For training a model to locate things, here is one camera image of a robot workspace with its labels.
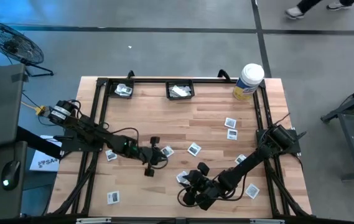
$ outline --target white lid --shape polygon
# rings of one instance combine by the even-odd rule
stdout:
[[[249,85],[258,85],[264,79],[264,69],[255,63],[247,64],[241,71],[240,78]]]

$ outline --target fan stand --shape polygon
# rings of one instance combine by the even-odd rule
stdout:
[[[40,67],[38,65],[34,65],[32,63],[29,63],[28,61],[22,59],[21,60],[21,63],[23,63],[24,65],[26,66],[33,66],[33,67],[36,67],[36,68],[39,68],[41,70],[44,70],[44,71],[47,71],[47,72],[50,72],[50,73],[44,73],[44,74],[38,74],[38,75],[32,75],[31,72],[28,71],[28,69],[26,68],[26,73],[29,77],[41,77],[41,76],[47,76],[47,75],[50,75],[50,76],[53,76],[54,73],[53,71],[49,70],[49,69],[46,69],[46,68],[43,68],[43,67]]]

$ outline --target computer mouse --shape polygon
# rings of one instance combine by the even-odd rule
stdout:
[[[2,168],[1,185],[4,190],[12,190],[17,186],[20,167],[21,162],[10,161]]]

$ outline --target yellow label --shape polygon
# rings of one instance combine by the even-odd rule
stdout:
[[[248,100],[251,98],[252,94],[245,94],[244,89],[235,86],[235,89],[233,89],[233,96],[235,96],[236,99],[238,100]]]

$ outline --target small black bin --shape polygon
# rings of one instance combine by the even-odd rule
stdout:
[[[119,94],[115,93],[114,91],[117,89],[117,85],[119,84],[125,84],[127,87],[130,87],[133,89],[131,94],[129,96],[120,96]],[[126,99],[131,99],[134,93],[134,80],[115,80],[112,83],[112,87],[110,88],[110,97],[112,98],[126,98]]]
[[[171,97],[169,87],[178,86],[184,87],[189,86],[190,96],[180,96],[180,97]],[[195,90],[193,89],[193,81],[191,80],[174,80],[165,83],[165,93],[169,100],[186,100],[191,99],[195,95]]]

